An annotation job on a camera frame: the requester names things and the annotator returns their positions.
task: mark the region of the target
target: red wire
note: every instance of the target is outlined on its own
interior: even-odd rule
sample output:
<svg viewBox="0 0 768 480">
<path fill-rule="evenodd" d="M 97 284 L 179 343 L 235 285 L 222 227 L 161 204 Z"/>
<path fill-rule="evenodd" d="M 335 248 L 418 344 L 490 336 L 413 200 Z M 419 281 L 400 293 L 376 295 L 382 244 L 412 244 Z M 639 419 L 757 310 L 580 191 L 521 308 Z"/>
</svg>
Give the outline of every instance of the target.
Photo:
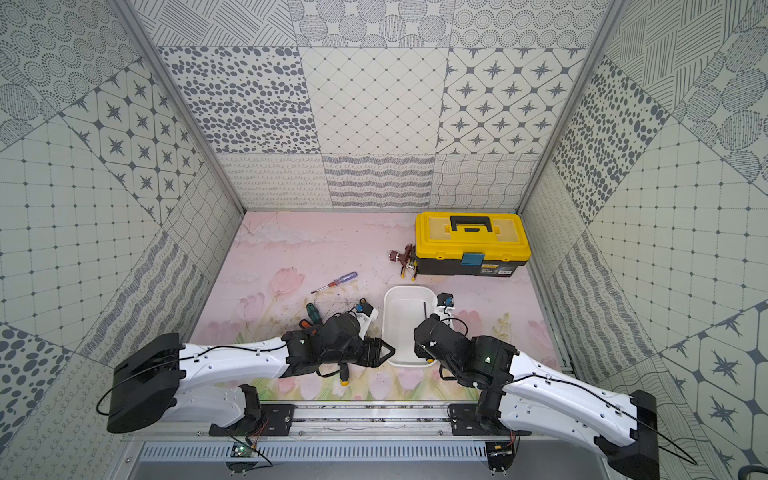
<svg viewBox="0 0 768 480">
<path fill-rule="evenodd" d="M 256 433 L 256 440 L 253 441 L 253 448 L 256 448 L 256 443 L 259 442 L 259 438 L 261 437 L 261 433 L 264 431 L 264 429 L 266 428 L 266 424 L 269 423 L 269 422 L 270 422 L 270 419 L 269 419 L 269 417 L 267 417 L 266 421 L 264 422 L 264 425 L 262 425 L 261 428 L 259 429 L 259 431 Z"/>
</svg>

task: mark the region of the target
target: blue latch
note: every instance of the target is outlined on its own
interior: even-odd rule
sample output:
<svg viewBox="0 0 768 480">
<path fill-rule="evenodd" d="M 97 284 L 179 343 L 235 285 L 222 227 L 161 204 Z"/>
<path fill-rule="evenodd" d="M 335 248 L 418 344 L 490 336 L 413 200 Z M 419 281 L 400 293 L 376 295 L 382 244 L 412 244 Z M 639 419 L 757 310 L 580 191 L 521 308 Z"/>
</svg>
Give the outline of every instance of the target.
<svg viewBox="0 0 768 480">
<path fill-rule="evenodd" d="M 462 265 L 480 266 L 484 259 L 484 253 L 465 253 L 462 256 Z"/>
</svg>

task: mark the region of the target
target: metal vent grille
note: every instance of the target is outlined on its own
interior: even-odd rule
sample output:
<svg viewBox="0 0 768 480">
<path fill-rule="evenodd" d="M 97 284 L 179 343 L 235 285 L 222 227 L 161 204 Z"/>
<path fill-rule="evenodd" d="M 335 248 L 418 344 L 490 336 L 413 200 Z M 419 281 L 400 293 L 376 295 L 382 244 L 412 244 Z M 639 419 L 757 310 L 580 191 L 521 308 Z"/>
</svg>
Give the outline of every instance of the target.
<svg viewBox="0 0 768 480">
<path fill-rule="evenodd" d="M 230 457 L 232 442 L 146 442 L 141 459 L 209 462 Z M 260 442 L 259 450 L 273 462 L 454 461 L 485 459 L 485 443 L 472 440 L 407 442 Z"/>
</svg>

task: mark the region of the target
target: white plastic tray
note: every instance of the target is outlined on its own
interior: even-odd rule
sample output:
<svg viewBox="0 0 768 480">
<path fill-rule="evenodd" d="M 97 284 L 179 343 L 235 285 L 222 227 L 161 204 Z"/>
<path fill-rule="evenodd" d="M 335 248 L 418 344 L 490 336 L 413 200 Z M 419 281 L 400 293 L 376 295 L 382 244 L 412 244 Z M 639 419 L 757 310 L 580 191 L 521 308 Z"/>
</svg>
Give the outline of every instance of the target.
<svg viewBox="0 0 768 480">
<path fill-rule="evenodd" d="M 424 368 L 431 365 L 413 351 L 413 329 L 425 319 L 424 303 L 427 316 L 435 312 L 437 296 L 425 286 L 398 285 L 384 296 L 382 339 L 395 347 L 395 355 L 387 360 L 394 366 Z"/>
</svg>

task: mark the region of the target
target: purple screwdriver handle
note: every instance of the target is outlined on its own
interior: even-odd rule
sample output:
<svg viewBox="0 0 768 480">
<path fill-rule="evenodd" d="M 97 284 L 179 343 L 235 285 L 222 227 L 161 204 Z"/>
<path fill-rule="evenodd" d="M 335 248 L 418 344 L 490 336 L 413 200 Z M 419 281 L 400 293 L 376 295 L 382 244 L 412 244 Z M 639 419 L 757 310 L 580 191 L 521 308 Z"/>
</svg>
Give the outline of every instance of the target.
<svg viewBox="0 0 768 480">
<path fill-rule="evenodd" d="M 355 278 L 356 276 L 357 276 L 357 272 L 347 273 L 345 276 L 342 276 L 341 278 L 339 278 L 336 282 L 338 283 L 348 282 L 351 279 Z"/>
</svg>

